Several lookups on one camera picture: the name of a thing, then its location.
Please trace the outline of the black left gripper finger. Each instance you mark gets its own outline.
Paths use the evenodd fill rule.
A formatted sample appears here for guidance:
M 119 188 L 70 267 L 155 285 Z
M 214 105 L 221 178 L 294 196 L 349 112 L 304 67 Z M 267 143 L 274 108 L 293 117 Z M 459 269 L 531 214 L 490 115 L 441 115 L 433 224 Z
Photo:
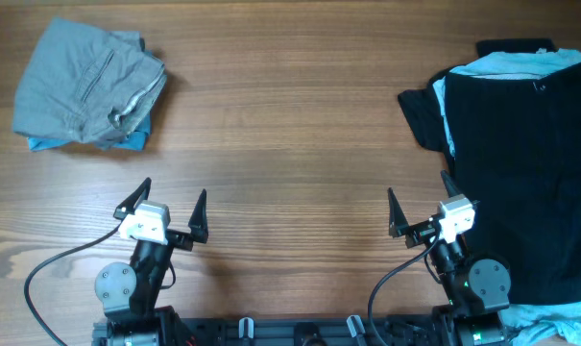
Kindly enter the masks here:
M 206 200 L 207 192 L 203 189 L 188 221 L 190 236 L 193 242 L 207 243 L 208 241 Z
M 152 180 L 146 178 L 133 193 L 115 208 L 113 217 L 117 220 L 124 220 L 129 214 L 134 214 L 138 205 L 148 199 L 151 184 Z

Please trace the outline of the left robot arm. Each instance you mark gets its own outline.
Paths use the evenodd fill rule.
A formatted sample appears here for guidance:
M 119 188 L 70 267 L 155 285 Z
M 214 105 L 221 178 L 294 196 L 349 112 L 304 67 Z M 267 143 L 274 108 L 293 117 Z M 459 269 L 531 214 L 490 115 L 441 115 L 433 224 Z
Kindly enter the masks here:
M 130 261 L 114 262 L 97 275 L 94 291 L 103 305 L 107 323 L 92 336 L 94 345 L 196 345 L 197 336 L 175 310 L 156 306 L 163 283 L 175 269 L 176 249 L 190 252 L 196 243 L 207 243 L 207 192 L 203 190 L 188 221 L 188 232 L 169 228 L 167 205 L 149 199 L 152 180 L 147 178 L 113 213 L 120 221 L 118 233 L 136 241 Z

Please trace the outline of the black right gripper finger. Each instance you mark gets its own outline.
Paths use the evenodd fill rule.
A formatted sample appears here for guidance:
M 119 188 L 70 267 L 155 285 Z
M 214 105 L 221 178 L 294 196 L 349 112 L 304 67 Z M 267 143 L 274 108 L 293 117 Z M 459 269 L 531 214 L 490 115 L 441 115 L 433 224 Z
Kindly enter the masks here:
M 392 237 L 401 237 L 406 235 L 409 227 L 408 221 L 403 213 L 394 190 L 389 187 L 387 190 L 389 200 L 389 235 Z
M 463 194 L 461 189 L 457 186 L 456 182 L 452 179 L 446 170 L 442 170 L 440 172 L 440 176 L 449 198 Z

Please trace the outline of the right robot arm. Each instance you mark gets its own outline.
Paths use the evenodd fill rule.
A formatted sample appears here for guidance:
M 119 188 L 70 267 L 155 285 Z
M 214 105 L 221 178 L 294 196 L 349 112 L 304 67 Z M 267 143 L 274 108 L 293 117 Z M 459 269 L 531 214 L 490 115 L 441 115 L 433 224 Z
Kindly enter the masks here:
M 410 224 L 392 189 L 389 234 L 403 237 L 407 248 L 423 246 L 416 258 L 400 268 L 423 261 L 448 302 L 427 315 L 389 315 L 384 322 L 387 345 L 507 345 L 499 313 L 510 307 L 509 265 L 495 255 L 474 254 L 464 233 L 477 216 L 477 203 L 466 197 L 450 175 L 441 178 L 448 198 L 425 221 Z

